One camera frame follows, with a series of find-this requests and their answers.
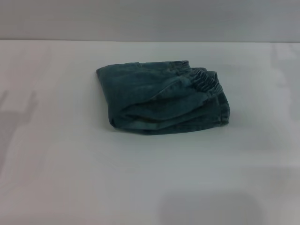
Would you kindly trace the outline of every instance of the white surface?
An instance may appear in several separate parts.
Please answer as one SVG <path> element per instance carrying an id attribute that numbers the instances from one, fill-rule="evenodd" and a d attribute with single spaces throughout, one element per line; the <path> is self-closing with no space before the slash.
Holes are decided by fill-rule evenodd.
<path id="1" fill-rule="evenodd" d="M 217 71 L 230 124 L 115 131 L 96 69 L 164 60 Z M 0 224 L 298 225 L 299 65 L 298 44 L 0 41 Z"/>
<path id="2" fill-rule="evenodd" d="M 1 0 L 0 38 L 300 42 L 299 0 Z"/>

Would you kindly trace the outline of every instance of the jeans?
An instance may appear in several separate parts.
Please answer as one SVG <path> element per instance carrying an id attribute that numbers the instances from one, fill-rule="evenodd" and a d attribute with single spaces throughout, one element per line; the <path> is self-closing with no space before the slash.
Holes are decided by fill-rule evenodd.
<path id="1" fill-rule="evenodd" d="M 97 70 L 110 124 L 145 135 L 228 124 L 229 104 L 216 72 L 188 61 L 126 63 Z"/>

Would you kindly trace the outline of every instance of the blue denim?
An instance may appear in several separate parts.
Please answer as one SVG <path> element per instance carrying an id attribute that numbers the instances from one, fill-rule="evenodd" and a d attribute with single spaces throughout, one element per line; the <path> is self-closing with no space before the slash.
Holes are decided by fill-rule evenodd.
<path id="1" fill-rule="evenodd" d="M 115 128 L 161 135 L 228 124 L 217 73 L 191 68 L 188 61 L 109 65 L 97 75 Z"/>

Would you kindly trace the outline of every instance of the gray wall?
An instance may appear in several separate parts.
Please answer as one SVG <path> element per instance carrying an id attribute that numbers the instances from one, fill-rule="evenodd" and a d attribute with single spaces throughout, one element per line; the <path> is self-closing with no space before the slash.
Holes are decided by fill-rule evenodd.
<path id="1" fill-rule="evenodd" d="M 0 0 L 0 38 L 300 42 L 300 1 Z"/>

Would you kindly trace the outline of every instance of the white table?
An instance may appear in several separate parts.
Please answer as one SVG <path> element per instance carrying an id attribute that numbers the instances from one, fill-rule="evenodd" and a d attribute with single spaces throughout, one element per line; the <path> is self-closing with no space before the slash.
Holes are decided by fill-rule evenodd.
<path id="1" fill-rule="evenodd" d="M 226 127 L 114 130 L 95 71 L 218 72 Z M 1 225 L 298 225 L 300 44 L 0 41 Z"/>

